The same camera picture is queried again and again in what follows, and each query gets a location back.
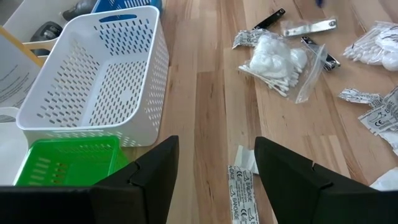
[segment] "blue basket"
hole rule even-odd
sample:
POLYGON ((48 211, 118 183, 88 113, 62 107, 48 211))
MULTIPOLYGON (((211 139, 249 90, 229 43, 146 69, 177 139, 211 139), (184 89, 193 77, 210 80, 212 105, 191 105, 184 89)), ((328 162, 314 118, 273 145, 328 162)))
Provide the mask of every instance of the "blue basket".
POLYGON ((91 13, 128 9, 137 6, 155 6, 162 13, 162 0, 98 0, 91 13))

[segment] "plastic container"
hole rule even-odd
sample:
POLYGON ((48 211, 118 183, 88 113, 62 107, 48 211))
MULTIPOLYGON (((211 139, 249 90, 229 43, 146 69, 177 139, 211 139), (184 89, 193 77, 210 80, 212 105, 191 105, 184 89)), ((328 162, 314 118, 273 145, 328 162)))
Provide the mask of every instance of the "plastic container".
POLYGON ((61 13, 73 7, 79 0, 24 0, 3 26, 22 43, 30 38, 46 22, 65 27, 67 21, 61 13))
POLYGON ((98 0, 92 13, 128 9, 137 6, 155 6, 162 13, 162 0, 98 0))
POLYGON ((39 140, 16 185, 93 185, 127 164, 114 136, 39 140))
POLYGON ((122 146, 151 145, 168 69, 156 7, 79 16, 54 45, 17 125, 29 142, 116 135, 122 146))
MULTIPOLYGON (((15 118, 17 112, 17 108, 0 108, 3 120, 10 121, 5 116, 15 118)), ((0 133, 0 185, 12 185, 26 156, 28 143, 15 122, 0 123, 0 133)))

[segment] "small packet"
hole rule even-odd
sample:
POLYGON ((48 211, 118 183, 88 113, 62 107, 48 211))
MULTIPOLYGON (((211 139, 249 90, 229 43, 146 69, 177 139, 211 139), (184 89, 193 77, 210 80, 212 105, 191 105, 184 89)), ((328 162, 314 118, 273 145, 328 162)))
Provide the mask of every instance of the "small packet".
POLYGON ((234 39, 232 49, 235 49, 237 46, 255 47, 260 36, 266 32, 269 31, 266 29, 241 30, 234 39))
POLYGON ((358 118, 375 135, 398 125, 398 87, 382 101, 382 105, 358 118))
POLYGON ((370 187, 380 191, 398 190, 398 167, 381 175, 370 187))
POLYGON ((254 157, 254 150, 247 149, 243 146, 238 147, 234 165, 250 170, 253 174, 259 173, 256 158, 254 157))
POLYGON ((252 59, 239 69, 294 103, 303 103, 313 91, 327 55, 324 45, 309 49, 300 42, 267 32, 259 38, 252 59))
POLYGON ((369 32, 345 49, 343 56, 354 62, 383 65, 389 71, 398 71, 398 24, 376 22, 369 32))
POLYGON ((383 97, 378 93, 363 93, 353 88, 344 89, 338 97, 351 103, 368 104, 372 108, 381 106, 383 102, 383 97))
POLYGON ((259 224, 253 173, 237 166, 228 166, 228 185, 232 224, 259 224))

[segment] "plastic bag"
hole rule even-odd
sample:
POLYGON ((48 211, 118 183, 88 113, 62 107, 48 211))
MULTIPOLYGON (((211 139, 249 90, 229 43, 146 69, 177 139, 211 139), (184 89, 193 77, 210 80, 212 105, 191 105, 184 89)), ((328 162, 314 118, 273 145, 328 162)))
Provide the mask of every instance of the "plastic bag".
POLYGON ((294 103, 303 103, 313 91, 327 55, 324 45, 309 49, 300 42, 268 32, 260 37, 252 59, 239 69, 294 103))
POLYGON ((343 55, 354 62, 383 65, 398 71, 398 24, 376 22, 369 32, 347 47, 343 55))

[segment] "wooden surface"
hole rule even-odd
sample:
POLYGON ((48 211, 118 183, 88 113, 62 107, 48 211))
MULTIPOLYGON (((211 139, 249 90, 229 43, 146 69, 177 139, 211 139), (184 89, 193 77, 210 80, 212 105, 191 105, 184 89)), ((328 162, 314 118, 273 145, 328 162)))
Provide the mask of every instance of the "wooden surface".
MULTIPOLYGON (((166 0, 162 25, 170 53, 167 94, 157 142, 180 136, 178 179, 168 223, 231 223, 227 165, 239 145, 265 136, 347 177, 371 184, 398 164, 388 143, 357 119, 369 107, 338 99, 344 88, 385 95, 398 73, 344 59, 341 54, 374 21, 398 22, 396 0, 166 0), (338 18, 332 32, 311 35, 342 67, 324 73, 310 100, 282 98, 237 71, 251 50, 231 50, 234 36, 283 7, 285 20, 338 18)), ((280 33, 278 25, 271 28, 280 33)), ((137 157, 150 148, 128 150, 137 157)), ((276 223, 255 179, 261 223, 276 223)))

